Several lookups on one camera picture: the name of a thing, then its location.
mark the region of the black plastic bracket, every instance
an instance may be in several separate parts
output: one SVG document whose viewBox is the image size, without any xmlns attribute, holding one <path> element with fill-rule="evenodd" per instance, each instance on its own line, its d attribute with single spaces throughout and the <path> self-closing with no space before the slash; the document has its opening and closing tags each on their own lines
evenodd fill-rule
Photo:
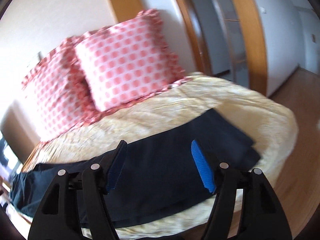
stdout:
<svg viewBox="0 0 320 240">
<path fill-rule="evenodd" d="M 121 141 L 113 154 L 82 173 L 60 170 L 49 186 L 34 217 L 29 240 L 85 240 L 82 235 L 76 190 L 82 189 L 93 240 L 119 240 L 108 214 L 103 194 L 107 194 L 108 171 L 126 142 Z M 231 226 L 236 190 L 243 189 L 238 233 L 232 240 L 291 240 L 290 227 L 267 178 L 260 169 L 251 172 L 230 168 L 204 153 L 213 170 L 216 200 L 201 240 L 226 240 Z M 9 240 L 19 239 L 11 229 Z"/>
</svg>

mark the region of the pillow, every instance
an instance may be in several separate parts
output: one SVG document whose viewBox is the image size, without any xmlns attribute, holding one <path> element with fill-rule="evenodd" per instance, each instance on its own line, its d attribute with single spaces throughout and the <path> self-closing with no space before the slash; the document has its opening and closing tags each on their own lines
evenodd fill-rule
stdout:
<svg viewBox="0 0 320 240">
<path fill-rule="evenodd" d="M 101 118 L 75 55 L 84 36 L 65 39 L 42 59 L 22 81 L 28 103 L 36 106 L 42 142 Z"/>
<path fill-rule="evenodd" d="M 169 51 L 162 25 L 157 10 L 142 11 L 76 46 L 99 111 L 153 96 L 183 82 L 184 70 L 178 65 L 178 56 Z"/>
</svg>

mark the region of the white wall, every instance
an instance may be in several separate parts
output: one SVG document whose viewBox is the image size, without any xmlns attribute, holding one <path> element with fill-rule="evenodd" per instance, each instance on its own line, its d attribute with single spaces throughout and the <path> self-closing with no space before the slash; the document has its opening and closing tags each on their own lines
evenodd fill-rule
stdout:
<svg viewBox="0 0 320 240">
<path fill-rule="evenodd" d="M 291 0 L 256 0 L 261 13 L 268 59 L 267 95 L 271 95 L 300 64 L 304 66 L 302 23 Z"/>
<path fill-rule="evenodd" d="M 18 97 L 20 82 L 26 74 L 28 62 L 39 51 L 45 56 L 68 36 L 113 25 L 115 22 L 109 0 L 11 2 L 0 20 L 0 117 L 11 104 L 9 110 L 13 113 L 8 116 L 16 116 L 20 125 L 12 128 L 16 131 L 11 131 L 12 136 L 17 136 L 16 140 L 23 129 L 33 144 L 39 141 L 33 125 L 36 116 L 26 118 L 25 106 L 19 100 L 12 102 Z"/>
<path fill-rule="evenodd" d="M 193 52 L 176 0 L 142 0 L 142 2 L 146 9 L 160 10 L 160 16 L 164 21 L 163 34 L 171 51 L 179 55 L 179 63 L 187 72 L 196 71 Z"/>
<path fill-rule="evenodd" d="M 305 46 L 305 69 L 320 74 L 320 20 L 308 0 L 291 0 L 299 12 Z"/>
</svg>

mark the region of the wooden door frame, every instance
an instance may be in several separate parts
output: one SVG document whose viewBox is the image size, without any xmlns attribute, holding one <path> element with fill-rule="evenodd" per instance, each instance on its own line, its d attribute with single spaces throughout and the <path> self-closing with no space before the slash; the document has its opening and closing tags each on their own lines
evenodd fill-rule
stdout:
<svg viewBox="0 0 320 240">
<path fill-rule="evenodd" d="M 191 20 L 191 24 L 193 26 L 193 30 L 195 32 L 198 44 L 198 53 L 201 58 L 201 70 L 202 72 L 208 76 L 213 76 L 212 73 L 212 63 L 210 60 L 210 56 L 208 53 L 207 42 L 205 41 L 205 36 L 203 33 L 203 28 L 199 21 L 198 14 L 196 12 L 196 8 L 194 6 L 193 0 L 184 0 L 184 3 L 187 7 L 188 15 Z"/>
<path fill-rule="evenodd" d="M 176 0 L 184 19 L 187 34 L 199 71 L 205 73 L 201 62 L 196 32 L 184 0 Z M 250 89 L 267 94 L 268 62 L 263 25 L 255 0 L 233 0 L 242 29 L 247 55 Z"/>
</svg>

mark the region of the light switch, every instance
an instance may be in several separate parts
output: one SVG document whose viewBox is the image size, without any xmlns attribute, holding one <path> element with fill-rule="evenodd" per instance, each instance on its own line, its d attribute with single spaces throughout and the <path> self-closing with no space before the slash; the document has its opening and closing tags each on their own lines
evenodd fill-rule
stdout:
<svg viewBox="0 0 320 240">
<path fill-rule="evenodd" d="M 264 13 L 264 14 L 266 14 L 266 13 L 267 13 L 266 8 L 264 8 L 264 7 L 260 7 L 260 10 L 261 10 L 261 13 Z"/>
</svg>

